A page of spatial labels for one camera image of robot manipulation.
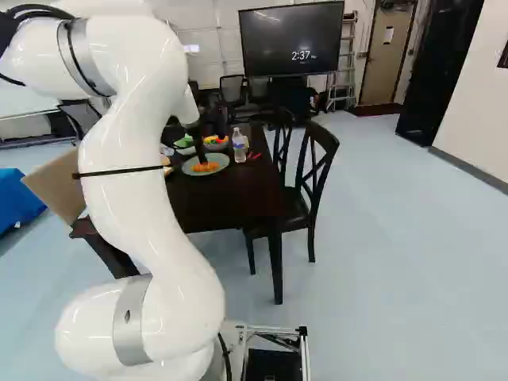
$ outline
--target water bottle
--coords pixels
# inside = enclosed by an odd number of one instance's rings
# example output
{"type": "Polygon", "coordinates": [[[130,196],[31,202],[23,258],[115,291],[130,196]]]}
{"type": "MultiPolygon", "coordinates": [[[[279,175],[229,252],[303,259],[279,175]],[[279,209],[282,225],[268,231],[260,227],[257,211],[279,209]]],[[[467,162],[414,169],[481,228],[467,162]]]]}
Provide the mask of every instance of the water bottle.
{"type": "Polygon", "coordinates": [[[233,129],[231,140],[233,141],[233,149],[235,151],[235,161],[237,163],[244,163],[247,159],[245,157],[245,139],[238,127],[233,129]]]}

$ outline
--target dark wooden table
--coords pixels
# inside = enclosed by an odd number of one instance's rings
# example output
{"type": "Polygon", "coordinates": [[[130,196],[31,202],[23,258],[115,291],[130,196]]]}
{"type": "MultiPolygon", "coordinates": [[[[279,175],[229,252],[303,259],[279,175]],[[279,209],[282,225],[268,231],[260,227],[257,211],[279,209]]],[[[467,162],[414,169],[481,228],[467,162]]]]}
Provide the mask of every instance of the dark wooden table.
{"type": "Polygon", "coordinates": [[[248,229],[265,225],[269,232],[275,303],[282,304],[283,269],[279,219],[283,216],[284,208],[279,172],[271,161],[263,128],[249,125],[240,127],[242,133],[249,137],[251,151],[261,153],[260,158],[237,164],[233,149],[229,147],[223,152],[230,158],[226,169],[200,177],[177,171],[166,180],[167,194],[185,233],[248,229]]]}

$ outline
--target television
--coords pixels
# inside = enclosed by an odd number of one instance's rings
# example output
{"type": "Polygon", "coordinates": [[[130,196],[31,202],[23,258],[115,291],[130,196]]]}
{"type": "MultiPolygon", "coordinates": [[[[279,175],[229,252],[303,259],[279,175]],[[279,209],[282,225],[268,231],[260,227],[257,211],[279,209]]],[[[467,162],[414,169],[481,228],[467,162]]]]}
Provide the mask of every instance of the television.
{"type": "Polygon", "coordinates": [[[337,70],[343,1],[240,10],[238,14],[248,77],[337,70]]]}

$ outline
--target door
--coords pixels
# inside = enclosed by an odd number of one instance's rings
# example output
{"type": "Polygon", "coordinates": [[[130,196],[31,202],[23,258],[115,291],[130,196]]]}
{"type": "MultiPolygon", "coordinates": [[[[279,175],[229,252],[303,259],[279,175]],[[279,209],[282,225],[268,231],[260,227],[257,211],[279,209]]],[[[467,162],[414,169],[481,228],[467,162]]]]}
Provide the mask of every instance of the door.
{"type": "Polygon", "coordinates": [[[393,102],[413,12],[413,5],[393,6],[388,10],[378,7],[360,94],[361,105],[393,102]]]}

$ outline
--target blue floor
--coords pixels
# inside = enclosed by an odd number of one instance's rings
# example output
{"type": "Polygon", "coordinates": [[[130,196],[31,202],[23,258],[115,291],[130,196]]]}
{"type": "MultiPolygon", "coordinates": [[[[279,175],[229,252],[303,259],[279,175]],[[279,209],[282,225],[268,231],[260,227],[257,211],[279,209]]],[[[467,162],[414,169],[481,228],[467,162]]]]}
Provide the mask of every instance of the blue floor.
{"type": "MultiPolygon", "coordinates": [[[[266,240],[255,241],[250,276],[240,232],[191,237],[217,269],[229,318],[308,325],[314,381],[508,378],[508,198],[395,136],[396,116],[317,120],[341,149],[321,200],[317,263],[307,262],[306,232],[283,236],[282,306],[266,240]]],[[[301,139],[297,130],[290,163],[301,139]]],[[[70,147],[0,151],[0,166],[29,173],[70,147]]],[[[0,240],[2,379],[88,379],[60,363],[52,329],[73,295],[111,276],[68,231],[46,212],[0,240]]]]}

